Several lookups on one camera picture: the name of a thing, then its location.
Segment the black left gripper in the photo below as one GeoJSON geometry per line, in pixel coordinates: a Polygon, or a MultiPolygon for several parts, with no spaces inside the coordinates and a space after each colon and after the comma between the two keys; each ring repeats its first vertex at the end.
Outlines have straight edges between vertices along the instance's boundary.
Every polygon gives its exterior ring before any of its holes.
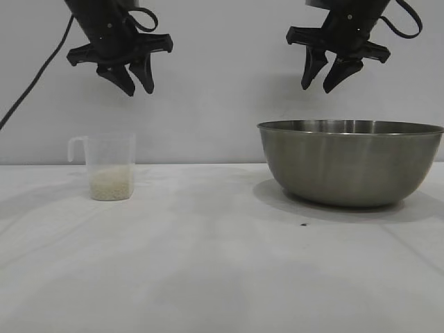
{"type": "Polygon", "coordinates": [[[128,96],[135,93],[135,84],[124,66],[138,78],[148,94],[154,91],[150,53],[173,50],[169,34],[154,34],[159,21],[138,1],[66,1],[74,19],[89,44],[72,49],[67,59],[76,66],[83,62],[99,64],[97,74],[115,84],[128,96]]]}

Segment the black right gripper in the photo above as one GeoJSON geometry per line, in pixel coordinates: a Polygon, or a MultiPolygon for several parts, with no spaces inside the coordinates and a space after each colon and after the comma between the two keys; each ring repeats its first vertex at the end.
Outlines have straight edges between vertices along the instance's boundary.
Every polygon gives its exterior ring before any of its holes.
{"type": "Polygon", "coordinates": [[[385,63],[390,57],[391,53],[385,46],[369,41],[370,33],[389,4],[388,1],[306,1],[305,4],[325,9],[328,14],[320,28],[292,26],[287,32],[288,44],[306,46],[301,80],[304,90],[309,88],[319,71],[328,63],[325,51],[339,57],[323,82],[327,94],[362,70],[362,58],[385,63]]]}

